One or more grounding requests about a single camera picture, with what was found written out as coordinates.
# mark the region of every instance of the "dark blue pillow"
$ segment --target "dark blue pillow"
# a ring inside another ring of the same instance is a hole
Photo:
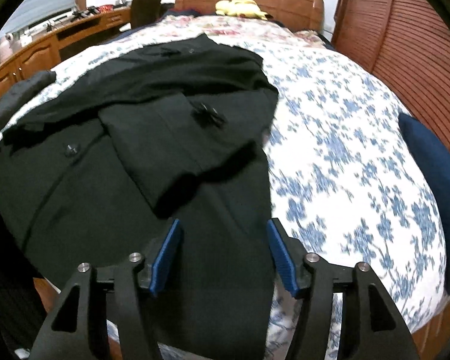
[[[398,126],[437,201],[447,251],[445,289],[450,295],[450,152],[433,132],[415,118],[399,114]]]

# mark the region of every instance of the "white bedding with blue flowers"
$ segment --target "white bedding with blue flowers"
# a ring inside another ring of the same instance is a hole
[[[56,83],[9,125],[108,59],[201,32],[188,26],[186,33],[164,36],[147,28],[120,42],[91,47],[57,66]],[[330,263],[370,263],[409,329],[418,330],[443,296],[445,243],[435,199],[398,129],[397,116],[405,107],[383,83],[337,52],[253,36],[211,38],[262,56],[263,70],[279,90],[264,145],[273,216],[308,251]],[[337,357],[341,306],[336,295],[327,359]],[[277,279],[267,359],[284,359],[299,308]],[[112,325],[109,333],[116,336]],[[165,359],[188,358],[179,350],[161,349]]]

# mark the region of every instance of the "yellow plush toy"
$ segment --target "yellow plush toy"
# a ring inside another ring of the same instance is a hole
[[[215,4],[217,15],[248,17],[267,20],[268,14],[262,12],[253,0],[221,0]]]

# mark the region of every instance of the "wooden desk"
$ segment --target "wooden desk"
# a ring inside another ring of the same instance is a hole
[[[111,39],[130,22],[130,8],[77,20],[46,33],[0,64],[0,97],[20,80],[48,70],[87,47]]]

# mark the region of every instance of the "blue rubber pad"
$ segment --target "blue rubber pad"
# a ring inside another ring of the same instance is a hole
[[[151,281],[149,290],[155,297],[165,287],[173,258],[175,257],[176,250],[180,243],[180,236],[181,231],[179,220],[176,219],[170,227],[167,237],[165,238],[165,241],[158,252],[157,258],[151,267]]]
[[[295,265],[272,220],[267,222],[267,235],[271,254],[283,286],[295,298],[300,290],[296,281]]]

